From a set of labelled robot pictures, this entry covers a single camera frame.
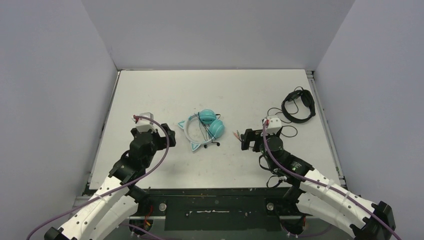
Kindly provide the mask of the black cable pink green plugs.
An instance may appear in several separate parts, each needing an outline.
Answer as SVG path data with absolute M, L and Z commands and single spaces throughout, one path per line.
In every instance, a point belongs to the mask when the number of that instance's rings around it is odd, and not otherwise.
M 266 141 L 266 135 L 277 132 L 280 128 L 282 128 L 281 136 L 287 137 L 287 138 L 294 138 L 298 134 L 298 130 L 296 127 L 290 125 L 292 123 L 291 120 L 285 121 L 278 117 L 278 114 L 282 114 L 283 111 L 280 109 L 277 111 L 274 115 L 270 115 L 269 112 L 267 112 L 267 116 L 262 119 L 262 122 L 265 124 L 265 129 L 257 129 L 262 130 L 262 137 L 263 140 Z M 241 134 L 239 131 L 235 131 L 234 136 L 240 141 L 241 143 Z M 279 187 L 282 183 L 286 182 L 291 176 L 282 170 L 281 167 L 279 167 L 272 159 L 271 156 L 272 153 L 268 149 L 267 144 L 265 143 L 265 147 L 267 148 L 267 154 L 262 154 L 261 152 L 258 157 L 258 164 L 259 167 L 269 173 L 271 173 L 271 176 L 268 178 L 267 182 L 265 183 L 265 186 L 268 189 L 275 189 Z M 284 150 L 284 153 L 282 156 L 273 156 L 280 165 L 284 165 L 285 161 L 290 158 L 291 154 Z

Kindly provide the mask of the teal cat ear headphones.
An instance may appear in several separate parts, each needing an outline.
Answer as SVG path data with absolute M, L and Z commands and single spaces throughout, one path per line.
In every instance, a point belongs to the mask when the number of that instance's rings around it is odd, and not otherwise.
M 202 133 L 204 140 L 202 142 L 192 139 L 189 135 L 189 126 L 194 120 L 198 121 L 200 129 L 204 129 L 204 132 Z M 178 122 L 177 125 L 183 130 L 193 153 L 200 147 L 207 149 L 209 145 L 216 145 L 217 147 L 221 146 L 218 139 L 224 134 L 225 125 L 221 120 L 221 114 L 215 113 L 211 109 L 198 111 L 193 115 L 190 115 L 187 119 Z

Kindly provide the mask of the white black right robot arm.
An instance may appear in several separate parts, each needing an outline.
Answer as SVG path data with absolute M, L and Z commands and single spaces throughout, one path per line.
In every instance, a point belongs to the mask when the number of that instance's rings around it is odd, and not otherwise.
M 300 212 L 323 220 L 344 231 L 355 240 L 400 239 L 390 205 L 375 203 L 337 184 L 324 176 L 307 161 L 284 149 L 281 139 L 283 125 L 276 116 L 262 120 L 262 128 L 246 129 L 238 135 L 241 149 L 260 153 L 266 160 L 264 170 L 288 183 L 283 197 L 284 210 L 289 214 Z

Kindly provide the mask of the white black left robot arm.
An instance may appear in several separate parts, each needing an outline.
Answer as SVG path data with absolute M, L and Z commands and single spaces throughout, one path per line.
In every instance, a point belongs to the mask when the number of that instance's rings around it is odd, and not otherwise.
M 134 115 L 133 120 L 128 150 L 92 197 L 71 210 L 73 216 L 60 227 L 51 227 L 45 240 L 103 240 L 127 217 L 149 210 L 149 194 L 136 184 L 159 167 L 151 167 L 158 151 L 167 154 L 176 145 L 175 131 L 153 120 L 150 113 Z

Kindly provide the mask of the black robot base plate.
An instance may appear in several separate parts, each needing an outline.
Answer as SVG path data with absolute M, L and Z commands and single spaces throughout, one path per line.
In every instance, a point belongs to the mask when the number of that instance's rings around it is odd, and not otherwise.
M 164 221 L 166 231 L 279 231 L 303 217 L 284 199 L 287 187 L 150 189 L 131 221 Z

